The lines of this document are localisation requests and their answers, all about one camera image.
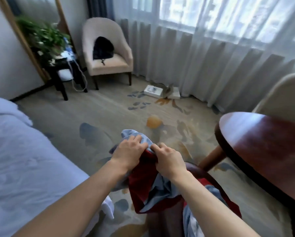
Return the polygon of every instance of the patterned carpet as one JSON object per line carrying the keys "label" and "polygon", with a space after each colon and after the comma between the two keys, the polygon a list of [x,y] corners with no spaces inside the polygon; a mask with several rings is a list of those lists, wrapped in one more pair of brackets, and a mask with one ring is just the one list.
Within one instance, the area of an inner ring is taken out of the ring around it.
{"label": "patterned carpet", "polygon": [[[199,163],[216,146],[214,127],[221,114],[195,98],[180,100],[146,96],[147,82],[124,74],[102,76],[99,91],[89,80],[89,93],[76,92],[65,83],[69,100],[54,87],[17,104],[53,145],[87,174],[95,173],[109,157],[108,150],[121,139],[123,129],[135,129],[153,142],[180,151],[186,161]],[[261,236],[292,236],[287,210],[229,159],[210,174],[240,207],[243,219]],[[148,236],[145,215],[134,212],[129,190],[110,193],[115,218],[100,215],[91,236]]]}

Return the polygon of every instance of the black backpack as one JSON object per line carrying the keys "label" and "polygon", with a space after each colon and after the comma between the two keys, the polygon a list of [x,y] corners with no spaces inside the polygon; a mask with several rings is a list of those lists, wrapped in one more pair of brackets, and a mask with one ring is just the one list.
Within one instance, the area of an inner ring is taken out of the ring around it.
{"label": "black backpack", "polygon": [[93,50],[93,60],[101,59],[101,63],[105,65],[104,60],[113,57],[113,44],[105,37],[98,37],[95,40]]}

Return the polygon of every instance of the forearm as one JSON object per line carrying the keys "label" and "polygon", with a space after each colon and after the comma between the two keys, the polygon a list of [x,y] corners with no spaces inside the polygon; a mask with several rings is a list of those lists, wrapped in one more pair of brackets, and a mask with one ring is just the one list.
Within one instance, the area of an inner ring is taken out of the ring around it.
{"label": "forearm", "polygon": [[79,237],[118,180],[125,174],[113,161],[47,207],[14,236]]}
{"label": "forearm", "polygon": [[207,237],[259,236],[251,227],[211,194],[193,175],[184,171],[172,182],[181,192]]}

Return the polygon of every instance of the hand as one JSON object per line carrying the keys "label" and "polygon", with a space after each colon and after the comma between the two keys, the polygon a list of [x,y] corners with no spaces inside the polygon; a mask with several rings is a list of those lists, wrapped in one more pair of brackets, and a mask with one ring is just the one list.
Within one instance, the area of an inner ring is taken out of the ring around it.
{"label": "hand", "polygon": [[141,139],[141,135],[131,135],[128,140],[123,140],[112,154],[111,161],[117,163],[117,166],[123,168],[125,172],[132,170],[148,147],[148,143],[140,143]]}
{"label": "hand", "polygon": [[160,143],[158,146],[153,144],[151,149],[157,155],[156,169],[162,176],[172,180],[187,170],[185,162],[178,151],[167,147],[164,143]]}

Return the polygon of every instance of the wooden mirror frame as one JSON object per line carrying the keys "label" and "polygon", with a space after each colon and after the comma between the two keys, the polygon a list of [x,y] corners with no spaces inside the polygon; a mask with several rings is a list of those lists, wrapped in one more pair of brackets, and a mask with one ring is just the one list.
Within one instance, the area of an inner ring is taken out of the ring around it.
{"label": "wooden mirror frame", "polygon": [[[59,17],[60,17],[60,22],[59,23],[61,23],[61,27],[63,28],[62,31],[65,32],[66,34],[70,35],[70,37],[71,37],[71,45],[73,47],[73,51],[76,53],[76,49],[75,49],[75,46],[74,46],[74,43],[73,43],[73,40],[72,40],[71,33],[70,33],[69,28],[68,28],[67,23],[66,23],[66,19],[65,19],[64,13],[63,13],[63,9],[62,9],[60,0],[55,0],[55,3],[57,5],[57,9],[58,9]],[[41,77],[43,82],[46,83],[50,79],[49,75],[40,66],[40,63],[38,62],[38,60],[35,57],[35,54],[31,51],[31,48],[30,48],[24,34],[22,33],[22,31],[20,30],[19,26],[16,23],[15,16],[14,16],[14,14],[13,14],[7,0],[0,0],[0,8],[1,8],[2,12],[4,13],[6,19],[10,23],[10,25],[11,25],[13,31],[15,32],[18,40],[20,41],[21,45],[25,49],[27,55],[29,56],[29,59],[31,60],[31,62],[35,66],[36,70],[38,71],[39,76]]]}

